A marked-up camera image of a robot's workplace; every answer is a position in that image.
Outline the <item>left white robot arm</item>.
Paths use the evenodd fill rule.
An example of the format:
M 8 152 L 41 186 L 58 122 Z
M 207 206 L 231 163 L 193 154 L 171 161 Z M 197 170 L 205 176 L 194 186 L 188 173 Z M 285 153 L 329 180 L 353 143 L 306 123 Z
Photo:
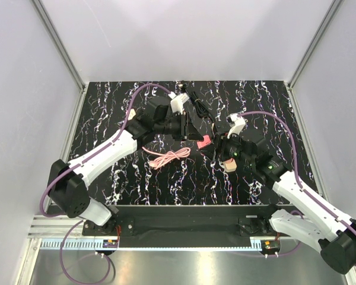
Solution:
M 88 187 L 98 176 L 119 160 L 137 152 L 158 134 L 176 141 L 203 141 L 184 108 L 168 105 L 150 110 L 129 109 L 122 127 L 109 139 L 88 153 L 67 163 L 55 161 L 43 197 L 49 197 L 69 218 L 92 221 L 103 235 L 116 229 L 114 212 L 88 194 Z

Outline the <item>beige red power strip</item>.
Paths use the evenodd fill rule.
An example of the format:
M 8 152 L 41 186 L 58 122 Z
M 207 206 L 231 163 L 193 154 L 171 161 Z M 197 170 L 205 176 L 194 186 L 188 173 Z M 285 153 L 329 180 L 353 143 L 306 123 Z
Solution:
M 235 172 L 236 169 L 237 169 L 237 164 L 236 164 L 236 161 L 234 159 L 229 159 L 227 161 L 220 162 L 220 166 L 227 173 Z

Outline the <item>white pink power strip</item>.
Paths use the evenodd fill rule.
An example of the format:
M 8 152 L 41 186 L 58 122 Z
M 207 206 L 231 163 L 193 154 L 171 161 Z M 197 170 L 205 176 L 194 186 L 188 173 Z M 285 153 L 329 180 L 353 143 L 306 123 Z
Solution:
M 131 120 L 135 115 L 136 111 L 134 109 L 131 109 L 131 111 L 129 112 L 128 120 Z

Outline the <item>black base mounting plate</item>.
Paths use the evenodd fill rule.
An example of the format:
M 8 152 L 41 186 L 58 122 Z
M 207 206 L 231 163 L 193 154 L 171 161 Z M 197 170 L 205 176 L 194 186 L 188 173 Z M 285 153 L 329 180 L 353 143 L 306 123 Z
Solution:
M 118 206 L 104 226 L 92 221 L 83 225 L 84 236 L 136 237 L 144 233 L 230 233 L 240 236 L 275 236 L 268 222 L 274 210 L 287 205 L 184 205 Z

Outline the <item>pink cube plug adapter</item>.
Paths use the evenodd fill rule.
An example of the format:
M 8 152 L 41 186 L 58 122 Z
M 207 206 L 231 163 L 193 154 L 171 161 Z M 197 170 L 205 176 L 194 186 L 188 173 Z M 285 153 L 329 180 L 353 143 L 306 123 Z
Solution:
M 237 167 L 236 162 L 234 159 L 229 159 L 223 162 L 224 168 L 227 169 L 235 169 Z

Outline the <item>black smart plug adapter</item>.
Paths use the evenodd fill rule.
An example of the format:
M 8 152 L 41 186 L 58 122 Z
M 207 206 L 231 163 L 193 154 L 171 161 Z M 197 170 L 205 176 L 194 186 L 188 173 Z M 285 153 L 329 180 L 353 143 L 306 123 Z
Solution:
M 215 122 L 212 124 L 212 133 L 214 135 L 224 135 L 229 132 L 230 126 L 226 122 Z

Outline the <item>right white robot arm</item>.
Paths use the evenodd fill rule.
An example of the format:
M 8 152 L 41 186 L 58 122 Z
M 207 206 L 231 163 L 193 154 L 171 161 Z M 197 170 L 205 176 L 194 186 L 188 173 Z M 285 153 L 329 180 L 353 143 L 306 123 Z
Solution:
M 272 154 L 260 135 L 223 134 L 215 137 L 215 155 L 234 159 L 264 186 L 292 203 L 307 218 L 293 217 L 277 206 L 258 220 L 263 235 L 284 233 L 317 251 L 340 274 L 356 266 L 356 218 L 337 209 L 305 184 L 298 174 Z

